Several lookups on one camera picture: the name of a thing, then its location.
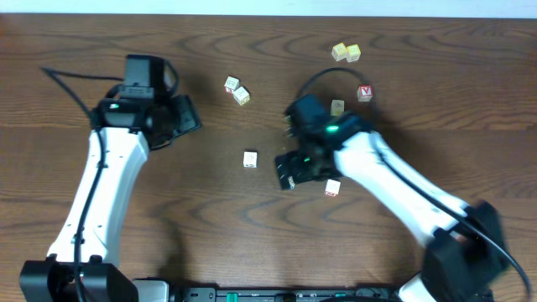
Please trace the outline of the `green edged wooden block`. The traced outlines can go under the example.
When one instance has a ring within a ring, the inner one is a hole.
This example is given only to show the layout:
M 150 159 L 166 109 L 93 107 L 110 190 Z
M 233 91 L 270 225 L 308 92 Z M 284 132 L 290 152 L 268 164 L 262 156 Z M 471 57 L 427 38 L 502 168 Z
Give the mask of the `green edged wooden block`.
M 243 167 L 256 168 L 258 166 L 258 153 L 255 151 L 245 151 L 243 153 Z

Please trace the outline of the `blue letter X block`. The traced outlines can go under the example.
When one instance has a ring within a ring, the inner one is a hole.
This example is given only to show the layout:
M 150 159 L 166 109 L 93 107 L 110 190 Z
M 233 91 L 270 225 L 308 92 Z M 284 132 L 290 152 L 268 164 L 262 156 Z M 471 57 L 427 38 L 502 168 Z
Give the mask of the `blue letter X block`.
M 288 183 L 289 183 L 289 189 L 290 189 L 290 190 L 293 190 L 294 187 L 295 187 L 295 182 L 294 182 L 294 179 L 293 179 L 292 176 L 289 176 L 289 177 L 288 177 Z

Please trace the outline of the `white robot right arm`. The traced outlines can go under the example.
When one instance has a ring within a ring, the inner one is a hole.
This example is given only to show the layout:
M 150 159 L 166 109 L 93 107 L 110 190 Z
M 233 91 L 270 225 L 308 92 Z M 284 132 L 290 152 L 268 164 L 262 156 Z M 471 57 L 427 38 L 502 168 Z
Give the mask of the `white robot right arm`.
M 354 114 L 287 112 L 299 147 L 275 160 L 280 185 L 347 177 L 364 187 L 425 249 L 422 269 L 394 291 L 398 301 L 483 301 L 511 257 L 498 212 L 471 206 L 404 162 Z

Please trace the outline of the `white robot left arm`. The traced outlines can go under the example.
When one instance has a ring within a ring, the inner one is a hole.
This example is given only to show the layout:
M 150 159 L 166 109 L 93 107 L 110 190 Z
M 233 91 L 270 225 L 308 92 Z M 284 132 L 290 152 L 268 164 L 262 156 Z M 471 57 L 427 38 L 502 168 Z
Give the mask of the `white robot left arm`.
M 191 99 L 101 100 L 94 109 L 86 167 L 70 213 L 44 260 L 19 276 L 27 301 L 179 301 L 157 278 L 127 278 L 118 268 L 121 230 L 138 173 L 150 152 L 201 127 Z

